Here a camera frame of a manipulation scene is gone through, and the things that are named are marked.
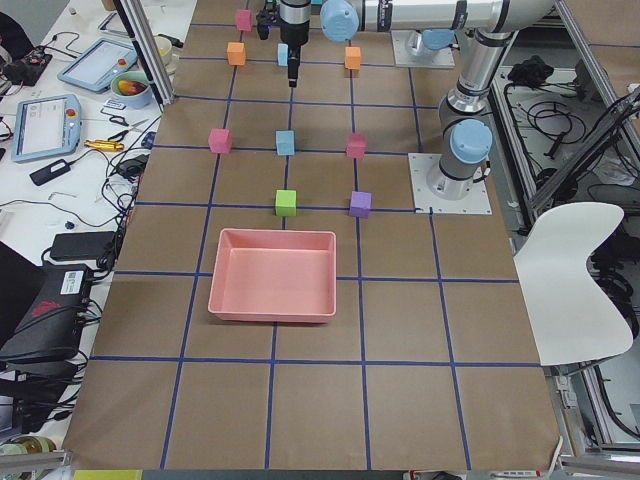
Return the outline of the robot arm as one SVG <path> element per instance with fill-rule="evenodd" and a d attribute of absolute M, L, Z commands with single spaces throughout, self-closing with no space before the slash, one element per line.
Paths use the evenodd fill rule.
<path fill-rule="evenodd" d="M 325 1 L 320 24 L 333 42 L 351 40 L 359 31 L 475 30 L 469 60 L 456 86 L 441 101 L 439 116 L 445 140 L 438 163 L 426 174 L 425 183 L 436 196 L 460 201 L 472 185 L 484 180 L 474 175 L 488 159 L 493 137 L 477 116 L 511 34 L 502 29 L 508 1 Z"/>

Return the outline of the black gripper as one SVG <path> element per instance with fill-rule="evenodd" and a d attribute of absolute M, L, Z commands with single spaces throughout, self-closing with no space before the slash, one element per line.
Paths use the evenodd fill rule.
<path fill-rule="evenodd" d="M 308 41 L 311 15 L 310 0 L 281 0 L 279 2 L 280 37 L 288 46 L 287 75 L 290 88 L 299 79 L 301 48 Z"/>

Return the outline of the pink block near arm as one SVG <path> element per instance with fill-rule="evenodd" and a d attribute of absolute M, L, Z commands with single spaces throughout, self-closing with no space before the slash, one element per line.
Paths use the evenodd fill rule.
<path fill-rule="evenodd" d="M 208 137 L 208 146 L 215 154 L 228 154 L 232 149 L 232 133 L 225 128 L 212 128 Z"/>

